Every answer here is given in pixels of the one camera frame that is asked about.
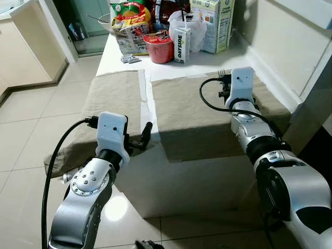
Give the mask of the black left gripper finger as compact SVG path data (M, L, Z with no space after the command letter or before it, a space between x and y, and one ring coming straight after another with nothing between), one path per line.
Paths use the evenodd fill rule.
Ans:
M153 128L152 122L147 122L143 128L143 131L141 133L140 138L140 148L147 148L147 145L149 144L151 140L151 130Z

